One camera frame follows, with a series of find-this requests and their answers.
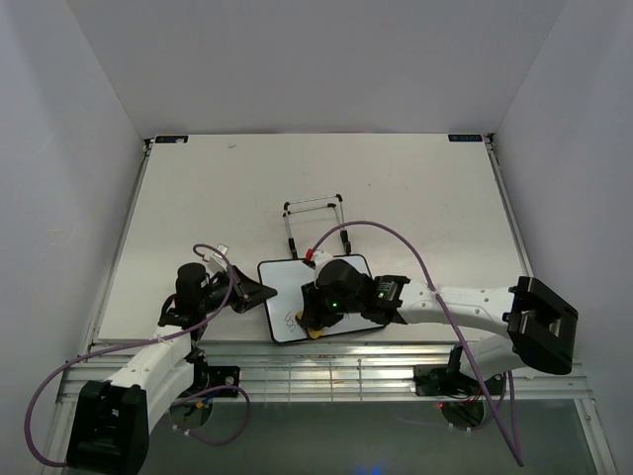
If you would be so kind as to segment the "small black-framed whiteboard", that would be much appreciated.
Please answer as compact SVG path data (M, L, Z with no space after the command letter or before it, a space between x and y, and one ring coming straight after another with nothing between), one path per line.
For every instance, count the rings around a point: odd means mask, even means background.
M258 264L257 271L260 283L277 291L264 305L273 341L285 344L309 340L307 332L297 323L296 314L303 309L301 286L313 279L314 272L297 259L264 260ZM345 314L333 327L325 328L322 337L383 328L359 314Z

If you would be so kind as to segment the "yellow bone-shaped eraser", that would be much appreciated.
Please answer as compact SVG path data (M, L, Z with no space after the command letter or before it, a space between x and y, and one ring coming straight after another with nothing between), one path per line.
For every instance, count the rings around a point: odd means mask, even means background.
M303 313L298 312L295 315L297 325L306 333L308 339L315 340L324 336L324 330L311 329L303 318Z

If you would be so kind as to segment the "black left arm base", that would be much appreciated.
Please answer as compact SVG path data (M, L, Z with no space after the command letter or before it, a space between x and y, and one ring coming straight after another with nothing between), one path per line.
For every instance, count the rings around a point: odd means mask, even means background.
M235 398L238 396L241 368L236 365L216 364L203 349L197 350L194 359L194 390L200 392L212 387L226 387L206 395L206 398Z

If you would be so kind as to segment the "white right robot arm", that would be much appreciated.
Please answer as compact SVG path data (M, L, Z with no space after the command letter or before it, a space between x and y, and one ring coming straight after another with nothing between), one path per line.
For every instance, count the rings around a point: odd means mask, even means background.
M573 369L578 311L541 280L510 287L433 290L406 276L371 277L326 255L301 288L296 321L311 338L358 315L378 326L445 324L459 342L445 370L449 386L469 393L482 380L528 367L551 375Z

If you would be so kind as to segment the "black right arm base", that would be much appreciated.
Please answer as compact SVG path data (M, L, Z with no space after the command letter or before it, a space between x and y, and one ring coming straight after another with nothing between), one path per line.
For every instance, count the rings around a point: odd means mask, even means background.
M413 382L417 396L470 397L477 393L478 383L460 372L463 348L456 345L443 365L418 364L413 368Z

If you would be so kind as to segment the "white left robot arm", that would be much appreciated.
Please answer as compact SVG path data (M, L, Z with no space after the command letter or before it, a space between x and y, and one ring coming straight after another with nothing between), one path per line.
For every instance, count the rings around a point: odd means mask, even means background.
M67 465L98 474L137 474L152 430L173 404L198 410L213 397L241 394L208 365L198 345L205 320L223 307L245 313L276 294L233 265L215 274L201 263L182 265L175 291L161 308L155 343L108 379L91 380L79 392Z

